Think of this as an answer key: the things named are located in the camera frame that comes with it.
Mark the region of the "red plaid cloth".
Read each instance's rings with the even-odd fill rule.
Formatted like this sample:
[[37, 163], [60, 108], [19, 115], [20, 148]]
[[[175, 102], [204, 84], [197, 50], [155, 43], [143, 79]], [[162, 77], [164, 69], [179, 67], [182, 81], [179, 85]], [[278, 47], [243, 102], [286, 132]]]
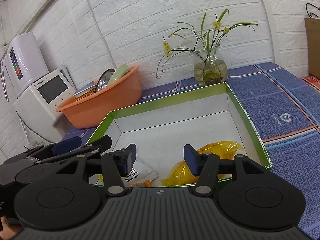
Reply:
[[315, 76], [303, 77], [302, 80], [317, 93], [320, 93], [320, 80]]

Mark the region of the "orange plastic basin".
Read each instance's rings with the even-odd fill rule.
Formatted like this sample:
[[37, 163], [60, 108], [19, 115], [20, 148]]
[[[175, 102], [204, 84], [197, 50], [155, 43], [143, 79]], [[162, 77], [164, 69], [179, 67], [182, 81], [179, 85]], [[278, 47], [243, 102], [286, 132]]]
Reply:
[[93, 93], [80, 100], [72, 96], [61, 103], [57, 112], [62, 112], [78, 129], [98, 126], [109, 112], [136, 104], [142, 94], [138, 79], [139, 65], [131, 67], [109, 88]]

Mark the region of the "metal plate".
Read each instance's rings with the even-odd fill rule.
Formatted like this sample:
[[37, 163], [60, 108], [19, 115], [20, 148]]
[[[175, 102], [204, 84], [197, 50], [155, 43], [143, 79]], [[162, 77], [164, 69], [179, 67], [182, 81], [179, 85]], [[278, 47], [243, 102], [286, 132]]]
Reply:
[[116, 71], [115, 69], [109, 68], [108, 70], [103, 72], [103, 74], [101, 75], [101, 77], [99, 78], [95, 86], [95, 91], [94, 91], [95, 93], [107, 87], [107, 84], [115, 71]]

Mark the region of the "brown paper bag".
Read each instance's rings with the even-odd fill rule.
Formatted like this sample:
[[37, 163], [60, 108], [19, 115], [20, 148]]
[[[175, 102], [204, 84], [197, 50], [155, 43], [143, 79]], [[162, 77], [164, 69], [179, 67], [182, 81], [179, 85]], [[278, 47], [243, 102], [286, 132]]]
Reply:
[[308, 5], [316, 8], [319, 7], [306, 3], [305, 9], [308, 18], [305, 18], [305, 29], [308, 43], [308, 61], [309, 61], [309, 74], [319, 79], [319, 16], [308, 10]]

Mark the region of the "small yellow snack packet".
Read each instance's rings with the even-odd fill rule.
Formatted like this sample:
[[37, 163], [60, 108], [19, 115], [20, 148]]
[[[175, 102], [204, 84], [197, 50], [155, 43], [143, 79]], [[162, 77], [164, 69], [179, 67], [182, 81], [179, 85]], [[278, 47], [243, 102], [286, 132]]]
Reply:
[[152, 187], [152, 182], [149, 180], [145, 180], [140, 183], [134, 183], [131, 185], [131, 187]]

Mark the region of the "blue lidded tin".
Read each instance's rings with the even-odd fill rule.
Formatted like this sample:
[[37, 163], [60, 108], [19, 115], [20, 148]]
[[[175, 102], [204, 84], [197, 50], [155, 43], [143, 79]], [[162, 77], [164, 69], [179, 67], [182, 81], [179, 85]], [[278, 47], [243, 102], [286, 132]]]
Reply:
[[73, 93], [73, 98], [78, 99], [86, 95], [90, 95], [94, 93], [96, 84], [94, 81], [86, 84], [84, 87], [80, 88], [76, 92]]

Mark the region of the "white snack packet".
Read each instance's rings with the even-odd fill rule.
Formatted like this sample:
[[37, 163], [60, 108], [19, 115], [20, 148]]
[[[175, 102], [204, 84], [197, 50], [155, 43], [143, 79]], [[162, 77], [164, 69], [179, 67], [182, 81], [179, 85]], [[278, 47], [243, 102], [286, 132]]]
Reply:
[[131, 172], [122, 178], [126, 187], [131, 187], [134, 183], [140, 183], [145, 180], [153, 182], [159, 177], [157, 171], [147, 165], [144, 161], [136, 159]]

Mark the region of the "blue checkered tablecloth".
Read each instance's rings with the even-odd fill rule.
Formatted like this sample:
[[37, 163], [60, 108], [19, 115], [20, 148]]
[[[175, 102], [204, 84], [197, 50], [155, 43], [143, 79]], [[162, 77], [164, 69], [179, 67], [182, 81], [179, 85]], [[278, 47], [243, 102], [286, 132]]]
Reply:
[[255, 125], [271, 170], [304, 194], [300, 228], [319, 239], [319, 92], [272, 62], [230, 69], [226, 81]]

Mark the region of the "white water purifier tank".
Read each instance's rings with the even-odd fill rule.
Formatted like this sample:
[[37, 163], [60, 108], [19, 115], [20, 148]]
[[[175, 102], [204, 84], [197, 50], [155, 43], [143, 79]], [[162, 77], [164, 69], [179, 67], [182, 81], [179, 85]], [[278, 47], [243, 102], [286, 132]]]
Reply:
[[5, 56], [5, 66], [17, 96], [20, 96], [32, 83], [49, 73], [32, 32], [12, 39]]

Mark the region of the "white water dispenser machine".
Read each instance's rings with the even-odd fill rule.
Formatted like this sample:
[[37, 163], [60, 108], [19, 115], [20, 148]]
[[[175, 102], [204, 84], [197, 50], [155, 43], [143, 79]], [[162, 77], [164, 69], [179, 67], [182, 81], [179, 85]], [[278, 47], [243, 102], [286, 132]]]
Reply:
[[16, 113], [36, 141], [59, 142], [71, 129], [70, 121], [56, 109], [74, 92], [69, 72], [61, 66], [32, 83], [17, 98]]

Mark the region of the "pale green plate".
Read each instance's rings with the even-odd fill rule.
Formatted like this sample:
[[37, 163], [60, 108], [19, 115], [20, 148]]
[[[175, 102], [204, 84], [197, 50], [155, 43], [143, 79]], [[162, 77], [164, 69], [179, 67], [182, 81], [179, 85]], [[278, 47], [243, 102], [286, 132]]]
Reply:
[[123, 64], [119, 66], [117, 69], [109, 69], [109, 72], [112, 73], [107, 85], [112, 85], [116, 81], [118, 81], [120, 78], [122, 78], [124, 75], [126, 75], [128, 72], [131, 71], [131, 68], [127, 64]]

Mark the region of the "green cardboard box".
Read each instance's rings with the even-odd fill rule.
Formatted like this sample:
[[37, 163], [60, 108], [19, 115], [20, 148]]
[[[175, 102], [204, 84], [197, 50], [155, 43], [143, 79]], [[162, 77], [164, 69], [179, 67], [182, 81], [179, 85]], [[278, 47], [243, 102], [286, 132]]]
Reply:
[[198, 149], [218, 141], [235, 141], [248, 156], [265, 168], [272, 163], [244, 107], [227, 83], [193, 89], [112, 111], [89, 138], [112, 139], [110, 150], [137, 146], [137, 158], [153, 168], [160, 187], [179, 161], [183, 148]]

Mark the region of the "glass vase with flowers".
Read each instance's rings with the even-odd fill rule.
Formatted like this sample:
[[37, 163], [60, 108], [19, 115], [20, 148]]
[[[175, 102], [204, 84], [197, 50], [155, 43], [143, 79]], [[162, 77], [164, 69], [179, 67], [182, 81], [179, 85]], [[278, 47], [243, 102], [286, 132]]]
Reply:
[[[212, 27], [206, 29], [207, 12], [205, 12], [199, 28], [188, 22], [180, 22], [182, 27], [176, 29], [167, 37], [163, 37], [163, 56], [157, 65], [156, 78], [161, 78], [160, 74], [164, 73], [164, 66], [169, 60], [178, 55], [189, 53], [193, 60], [194, 78], [199, 84], [210, 86], [224, 82], [227, 76], [227, 65], [220, 54], [221, 41], [237, 28], [246, 27], [254, 30], [258, 26], [257, 23], [248, 21], [224, 26], [222, 20], [227, 13], [229, 13], [229, 10], [226, 8], [220, 15], [215, 15]], [[183, 35], [186, 31], [193, 36], [192, 46], [187, 46], [186, 43], [172, 46], [169, 43], [171, 38], [176, 37], [187, 41], [188, 39]]]

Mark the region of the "yellow snack bag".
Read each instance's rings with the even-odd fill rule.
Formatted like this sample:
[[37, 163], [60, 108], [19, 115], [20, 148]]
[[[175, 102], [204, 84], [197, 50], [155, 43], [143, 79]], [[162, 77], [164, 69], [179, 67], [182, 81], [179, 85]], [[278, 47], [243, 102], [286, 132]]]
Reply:
[[207, 155], [215, 154], [220, 159], [233, 160], [236, 152], [243, 150], [243, 146], [234, 141], [212, 142], [196, 150], [197, 153], [191, 145], [185, 145], [184, 160], [173, 166], [169, 175], [161, 180], [161, 184], [162, 186], [195, 184], [207, 161]]

